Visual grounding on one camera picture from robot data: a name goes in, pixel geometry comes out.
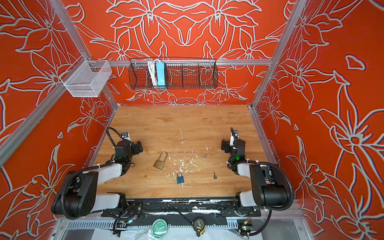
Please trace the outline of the brass padlock long shackle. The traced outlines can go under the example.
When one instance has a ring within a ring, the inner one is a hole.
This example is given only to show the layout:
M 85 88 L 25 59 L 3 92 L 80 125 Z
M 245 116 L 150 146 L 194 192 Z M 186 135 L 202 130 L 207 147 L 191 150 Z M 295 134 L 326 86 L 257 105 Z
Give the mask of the brass padlock long shackle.
M 164 165 L 166 163 L 166 160 L 168 159 L 168 153 L 167 152 L 161 152 L 158 159 L 155 161 L 153 167 L 162 170 L 164 168 Z

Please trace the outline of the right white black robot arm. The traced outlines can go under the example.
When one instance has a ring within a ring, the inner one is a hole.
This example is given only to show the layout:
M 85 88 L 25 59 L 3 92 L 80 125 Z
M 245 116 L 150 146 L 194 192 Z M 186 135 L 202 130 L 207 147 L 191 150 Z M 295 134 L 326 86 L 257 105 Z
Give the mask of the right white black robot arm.
M 294 202 L 294 190 L 287 174 L 276 164 L 247 159 L 245 149 L 246 142 L 231 128 L 230 140 L 223 139 L 221 143 L 221 150 L 230 155 L 227 167 L 251 181 L 249 191 L 236 194 L 235 205 L 275 211 L 289 209 Z

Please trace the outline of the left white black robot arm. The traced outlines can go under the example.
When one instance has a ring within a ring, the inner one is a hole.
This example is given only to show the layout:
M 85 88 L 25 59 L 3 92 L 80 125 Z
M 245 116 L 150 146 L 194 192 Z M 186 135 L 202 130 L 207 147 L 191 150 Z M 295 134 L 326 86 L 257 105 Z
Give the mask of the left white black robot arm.
M 124 193 L 99 194 L 98 186 L 125 175 L 134 167 L 133 157 L 144 151 L 142 143 L 131 141 L 129 133 L 119 133 L 112 127 L 106 129 L 106 135 L 115 150 L 111 159 L 102 165 L 68 172 L 53 200 L 52 214 L 76 220 L 101 213 L 102 217 L 116 221 L 129 221 L 137 214 Z

